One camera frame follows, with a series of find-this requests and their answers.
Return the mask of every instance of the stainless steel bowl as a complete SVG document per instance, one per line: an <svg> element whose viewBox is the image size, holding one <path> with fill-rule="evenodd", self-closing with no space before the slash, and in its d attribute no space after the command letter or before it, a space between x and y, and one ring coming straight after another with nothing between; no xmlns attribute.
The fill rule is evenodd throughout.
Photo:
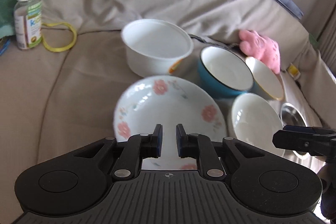
<svg viewBox="0 0 336 224"><path fill-rule="evenodd" d="M280 110L280 119L282 121L283 126L289 125L289 126L300 126L300 127L306 127L307 123L301 113L290 103L284 103L281 106ZM299 152L299 151L293 151L295 155L305 160L309 157L309 153L306 152Z"/></svg>

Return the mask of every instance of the stuffed animal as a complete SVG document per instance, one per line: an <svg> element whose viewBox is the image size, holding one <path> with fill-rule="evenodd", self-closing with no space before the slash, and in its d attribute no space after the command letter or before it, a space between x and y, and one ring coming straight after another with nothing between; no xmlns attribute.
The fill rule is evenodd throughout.
<svg viewBox="0 0 336 224"><path fill-rule="evenodd" d="M280 52L278 43L269 37L262 37L256 31L240 30L239 38L242 40L239 44L240 50L247 56L252 56L275 74L280 73Z"/></svg>

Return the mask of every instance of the white plastic container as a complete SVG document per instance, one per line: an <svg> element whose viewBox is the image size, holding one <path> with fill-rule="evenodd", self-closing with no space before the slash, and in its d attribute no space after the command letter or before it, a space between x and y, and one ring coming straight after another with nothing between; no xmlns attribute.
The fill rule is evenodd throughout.
<svg viewBox="0 0 336 224"><path fill-rule="evenodd" d="M157 19L133 21L123 28L121 37L126 45L128 66L142 77L174 72L194 49L184 30Z"/></svg>

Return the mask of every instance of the plastic bottle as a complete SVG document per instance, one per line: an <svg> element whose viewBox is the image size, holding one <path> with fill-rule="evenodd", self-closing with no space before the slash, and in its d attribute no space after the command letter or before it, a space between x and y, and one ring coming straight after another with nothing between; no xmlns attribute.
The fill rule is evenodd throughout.
<svg viewBox="0 0 336 224"><path fill-rule="evenodd" d="M17 46L27 50L37 46L42 40L41 0L18 0L14 7Z"/></svg>

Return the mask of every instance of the orange label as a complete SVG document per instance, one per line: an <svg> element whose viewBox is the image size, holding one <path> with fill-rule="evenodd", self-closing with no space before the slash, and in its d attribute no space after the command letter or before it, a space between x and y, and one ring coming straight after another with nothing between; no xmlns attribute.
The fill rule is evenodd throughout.
<svg viewBox="0 0 336 224"><path fill-rule="evenodd" d="M174 71L176 71L177 67L179 66L179 64L181 63L182 60L183 59L180 59L170 66L170 68L168 70L169 74L172 74Z"/></svg>

